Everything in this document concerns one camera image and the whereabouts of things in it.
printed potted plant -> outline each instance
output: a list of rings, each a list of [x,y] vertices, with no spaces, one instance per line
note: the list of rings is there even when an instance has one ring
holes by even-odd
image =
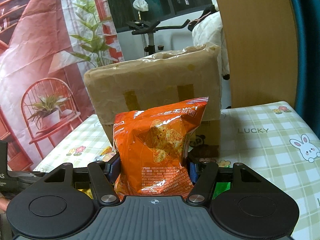
[[[31,104],[32,109],[35,111],[28,120],[35,121],[36,124],[42,120],[42,127],[52,127],[60,121],[60,107],[64,105],[65,101],[69,98],[63,96],[38,96],[39,102]]]
[[[112,17],[106,17],[99,20],[98,11],[94,0],[77,0],[73,3],[81,8],[83,14],[76,12],[78,21],[85,26],[87,37],[77,34],[70,35],[80,42],[80,47],[86,51],[86,54],[80,52],[68,52],[71,55],[81,58],[83,61],[88,61],[94,67],[101,67],[117,61],[112,58],[107,52],[111,47],[105,42],[105,36],[108,34],[100,34],[99,27],[108,21],[112,21]]]

white pot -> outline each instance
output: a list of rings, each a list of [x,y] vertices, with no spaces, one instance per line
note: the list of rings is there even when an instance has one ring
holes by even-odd
[[[42,118],[42,126],[49,128],[54,126],[56,123],[60,121],[59,111],[56,110],[52,114]]]

brown paper wrapping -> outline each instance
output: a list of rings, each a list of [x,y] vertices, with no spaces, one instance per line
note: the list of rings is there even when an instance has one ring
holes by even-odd
[[[219,120],[219,52],[219,46],[205,44],[179,51],[158,52],[85,73],[84,83],[110,141],[116,114],[192,98],[209,97],[203,121]],[[219,144],[220,135],[214,137],[217,138],[214,144]]]

orange snack bag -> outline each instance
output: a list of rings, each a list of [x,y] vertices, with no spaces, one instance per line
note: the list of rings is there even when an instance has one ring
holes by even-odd
[[[125,195],[181,195],[193,188],[185,167],[191,134],[200,125],[208,98],[116,115],[113,142],[121,173],[115,190]]]

white wall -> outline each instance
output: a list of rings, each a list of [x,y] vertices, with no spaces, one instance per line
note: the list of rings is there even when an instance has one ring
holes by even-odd
[[[199,18],[202,11],[177,16],[165,21],[162,21],[159,26],[182,25],[187,19],[193,20]],[[118,33],[119,43],[122,49],[125,60],[138,59],[145,56],[144,45],[141,35],[132,35],[131,31]],[[164,50],[180,50],[188,46],[193,46],[192,32],[188,28],[181,30],[161,30],[154,34],[156,52],[158,45],[164,45]],[[229,81],[222,80],[222,108],[231,106],[231,94]]]

